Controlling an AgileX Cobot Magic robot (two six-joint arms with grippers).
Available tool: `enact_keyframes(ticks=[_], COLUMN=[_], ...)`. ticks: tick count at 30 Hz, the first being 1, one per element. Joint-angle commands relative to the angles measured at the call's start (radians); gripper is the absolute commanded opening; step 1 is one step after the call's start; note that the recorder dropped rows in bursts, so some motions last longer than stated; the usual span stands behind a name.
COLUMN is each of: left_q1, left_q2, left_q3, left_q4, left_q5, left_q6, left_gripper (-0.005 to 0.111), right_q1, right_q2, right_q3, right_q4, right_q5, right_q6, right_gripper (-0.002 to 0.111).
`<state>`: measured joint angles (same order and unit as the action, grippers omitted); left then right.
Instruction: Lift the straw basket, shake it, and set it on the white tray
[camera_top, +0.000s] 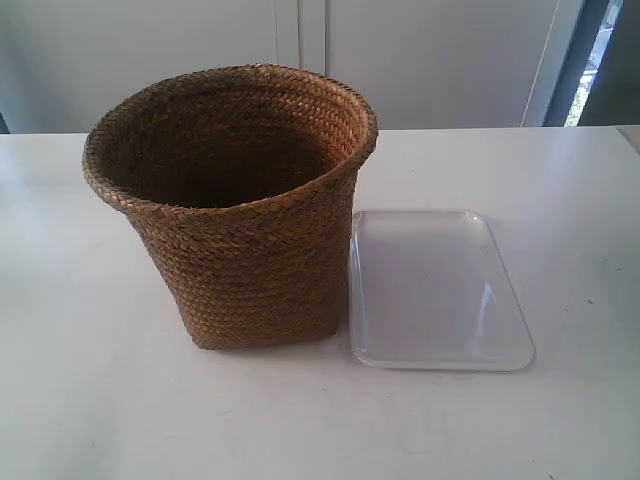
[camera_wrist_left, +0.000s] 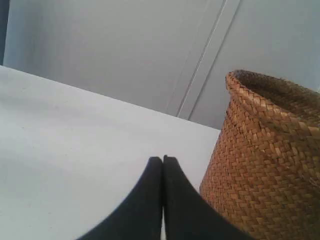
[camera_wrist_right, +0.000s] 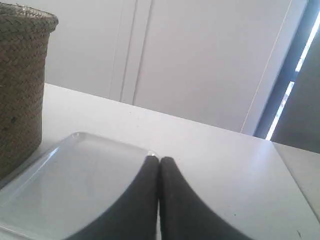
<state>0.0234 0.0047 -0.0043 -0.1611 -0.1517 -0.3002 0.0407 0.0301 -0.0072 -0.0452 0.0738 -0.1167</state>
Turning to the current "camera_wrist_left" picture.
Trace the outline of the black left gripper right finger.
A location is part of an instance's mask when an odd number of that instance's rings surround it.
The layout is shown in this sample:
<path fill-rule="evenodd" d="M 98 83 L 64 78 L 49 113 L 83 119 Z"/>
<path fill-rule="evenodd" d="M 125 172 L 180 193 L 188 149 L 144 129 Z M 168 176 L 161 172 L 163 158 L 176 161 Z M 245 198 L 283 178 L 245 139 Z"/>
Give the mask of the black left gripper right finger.
<path fill-rule="evenodd" d="M 251 240 L 211 208 L 175 157 L 163 157 L 165 235 L 168 240 Z"/>

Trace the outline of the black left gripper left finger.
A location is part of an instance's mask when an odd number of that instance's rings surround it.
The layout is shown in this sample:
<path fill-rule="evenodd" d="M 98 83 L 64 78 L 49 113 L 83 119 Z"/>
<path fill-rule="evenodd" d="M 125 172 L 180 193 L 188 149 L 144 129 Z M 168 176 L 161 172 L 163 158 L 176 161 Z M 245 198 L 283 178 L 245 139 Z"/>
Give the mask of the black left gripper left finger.
<path fill-rule="evenodd" d="M 161 238 L 163 162 L 149 158 L 123 202 L 81 240 L 159 240 Z"/>

